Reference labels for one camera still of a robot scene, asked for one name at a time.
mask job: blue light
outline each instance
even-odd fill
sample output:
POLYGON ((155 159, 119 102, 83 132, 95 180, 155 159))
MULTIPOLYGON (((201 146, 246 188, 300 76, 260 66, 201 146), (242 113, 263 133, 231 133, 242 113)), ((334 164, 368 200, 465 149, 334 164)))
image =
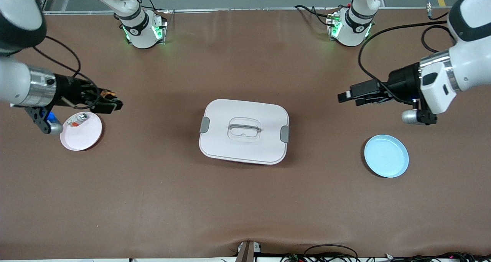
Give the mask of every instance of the blue light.
POLYGON ((54 115, 53 112, 49 112, 48 117, 46 117, 46 119, 48 121, 51 121, 51 122, 55 122, 55 121, 57 122, 58 121, 58 119, 56 118, 56 116, 54 115))

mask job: cable connector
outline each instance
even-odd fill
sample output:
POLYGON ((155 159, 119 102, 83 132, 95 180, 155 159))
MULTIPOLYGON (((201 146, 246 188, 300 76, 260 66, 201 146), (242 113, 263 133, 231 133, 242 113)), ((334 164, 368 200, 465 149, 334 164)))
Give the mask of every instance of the cable connector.
POLYGON ((428 13, 428 17, 432 16, 431 10, 432 10, 431 2, 430 2, 430 0, 426 0, 426 12, 428 13))
POLYGON ((327 19, 339 20, 339 14, 328 14, 327 19))

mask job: table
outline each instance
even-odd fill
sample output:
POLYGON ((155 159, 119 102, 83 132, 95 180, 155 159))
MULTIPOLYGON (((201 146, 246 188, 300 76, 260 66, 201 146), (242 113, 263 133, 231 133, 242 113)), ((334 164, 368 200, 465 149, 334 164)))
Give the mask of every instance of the table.
MULTIPOLYGON (((165 45, 138 50, 104 16, 48 16, 48 35, 73 48, 82 72, 117 92, 101 115, 103 140, 70 152, 21 109, 0 105, 0 258, 211 257, 240 241, 263 252, 319 243, 363 256, 487 254, 491 244, 489 88, 458 94, 433 126, 401 122, 408 106, 356 107, 337 94, 368 80, 359 47, 328 40, 315 16, 237 11, 170 16, 165 45), (285 159, 258 166, 205 157, 201 117, 218 98, 274 103, 290 115, 285 159), (393 135, 410 154, 399 178, 371 173, 364 143, 393 135)), ((426 20, 424 10, 381 10, 373 31, 426 20)), ((423 28, 392 31, 366 48, 385 80, 419 61, 423 28)), ((436 49, 451 45, 428 33, 436 49)), ((39 47, 75 66, 68 52, 39 47)), ((32 50, 26 63, 70 75, 32 50)), ((74 111, 55 108, 63 121, 74 111)))

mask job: metal cylinder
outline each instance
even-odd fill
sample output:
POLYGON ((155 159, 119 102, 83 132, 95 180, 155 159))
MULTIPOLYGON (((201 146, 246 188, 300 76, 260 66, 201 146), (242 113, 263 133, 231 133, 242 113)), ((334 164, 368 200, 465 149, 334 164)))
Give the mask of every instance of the metal cylinder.
POLYGON ((452 66, 452 61, 450 61, 448 50, 440 51, 422 58, 419 62, 420 76, 423 68, 433 63, 443 63, 448 79, 450 80, 450 85, 452 85, 452 89, 454 89, 454 91, 460 91, 459 84, 455 79, 454 68, 452 66))
POLYGON ((418 110, 404 110, 401 115, 402 121, 406 124, 424 125, 418 122, 418 110))
POLYGON ((24 107, 44 107, 51 103, 56 93, 56 77, 54 73, 35 66, 28 66, 30 87, 26 98, 18 103, 24 107))

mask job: green led light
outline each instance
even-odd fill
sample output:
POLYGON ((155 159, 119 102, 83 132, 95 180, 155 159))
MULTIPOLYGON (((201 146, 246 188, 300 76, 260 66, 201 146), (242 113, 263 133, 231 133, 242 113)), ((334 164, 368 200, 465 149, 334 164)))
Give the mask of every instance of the green led light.
POLYGON ((337 23, 334 25, 333 30, 332 30, 332 32, 331 32, 331 35, 332 35, 333 37, 337 37, 337 36, 339 35, 339 31, 341 30, 342 24, 343 24, 343 23, 342 23, 341 21, 338 21, 338 22, 337 22, 337 23))
POLYGON ((128 35, 128 31, 126 31, 126 28, 124 28, 124 26, 123 26, 123 31, 124 31, 124 33, 125 33, 125 35, 126 35, 126 39, 127 39, 128 41, 130 41, 130 36, 128 35))
POLYGON ((370 34, 370 28, 372 28, 372 24, 371 23, 370 23, 370 25, 367 28, 367 33, 365 34, 365 38, 368 36, 368 34, 370 34))
POLYGON ((158 26, 157 27, 153 26, 153 28, 154 28, 155 37, 158 40, 161 39, 162 38, 162 29, 159 28, 158 26))

